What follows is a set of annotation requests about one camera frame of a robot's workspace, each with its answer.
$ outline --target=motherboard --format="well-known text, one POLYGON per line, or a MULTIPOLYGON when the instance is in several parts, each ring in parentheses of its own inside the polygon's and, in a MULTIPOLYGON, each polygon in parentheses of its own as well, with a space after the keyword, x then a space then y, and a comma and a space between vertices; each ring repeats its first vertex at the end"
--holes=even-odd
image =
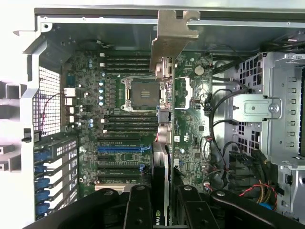
MULTIPOLYGON (((80 197, 100 184, 149 184, 151 144, 157 135, 158 109, 175 107, 172 166, 185 184, 202 188, 202 147, 209 133, 208 99, 212 91, 212 56, 183 52, 171 80, 157 81, 149 71, 149 52, 76 52, 69 60, 66 87, 76 88, 73 122, 79 133, 80 197)), ((209 146, 205 149, 209 157, 209 146)))
POLYGON ((183 52, 176 63, 173 166, 178 166, 185 185, 202 190, 208 172, 204 156, 210 158, 209 144, 205 151, 203 146, 209 135, 212 55, 183 52))

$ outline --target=blue pci express slot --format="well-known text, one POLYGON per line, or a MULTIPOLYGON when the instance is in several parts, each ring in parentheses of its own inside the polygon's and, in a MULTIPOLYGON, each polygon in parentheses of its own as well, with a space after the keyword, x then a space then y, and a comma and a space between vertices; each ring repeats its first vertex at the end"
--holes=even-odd
POLYGON ((100 146, 98 152, 143 152, 151 146, 100 146))

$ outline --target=black pci express slot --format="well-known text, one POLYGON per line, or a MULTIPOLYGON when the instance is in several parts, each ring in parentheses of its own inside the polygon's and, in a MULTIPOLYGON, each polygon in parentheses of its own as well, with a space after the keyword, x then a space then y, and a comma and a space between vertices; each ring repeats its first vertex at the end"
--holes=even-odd
POLYGON ((113 180, 121 180, 121 179, 139 179, 140 174, 101 174, 98 175, 99 179, 113 179, 113 180))
POLYGON ((121 170, 121 169, 134 169, 139 170, 140 165, 98 165, 98 169, 113 169, 113 170, 121 170))

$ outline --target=metal bracket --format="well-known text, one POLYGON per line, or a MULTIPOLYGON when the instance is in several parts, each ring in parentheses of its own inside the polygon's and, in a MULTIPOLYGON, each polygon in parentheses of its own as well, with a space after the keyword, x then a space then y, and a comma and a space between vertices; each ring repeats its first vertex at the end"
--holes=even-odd
POLYGON ((176 58, 188 42, 199 37, 198 31, 192 31, 187 23, 200 20, 200 12, 183 11, 183 18, 177 19, 174 10, 158 11, 158 35, 152 42, 150 70, 154 72, 163 57, 176 58))
POLYGON ((240 122, 261 122, 281 116, 279 98, 263 98, 261 94, 240 94, 233 99, 233 119, 240 122))

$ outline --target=circuit component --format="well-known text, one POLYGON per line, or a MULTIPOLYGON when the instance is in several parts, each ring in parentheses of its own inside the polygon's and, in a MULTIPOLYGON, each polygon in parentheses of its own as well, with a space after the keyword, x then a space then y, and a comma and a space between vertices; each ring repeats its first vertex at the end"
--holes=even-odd
POLYGON ((160 83, 159 82, 132 82, 132 106, 154 107, 159 105, 160 83))
POLYGON ((158 123, 165 124, 170 121, 170 111, 169 109, 157 109, 158 123))

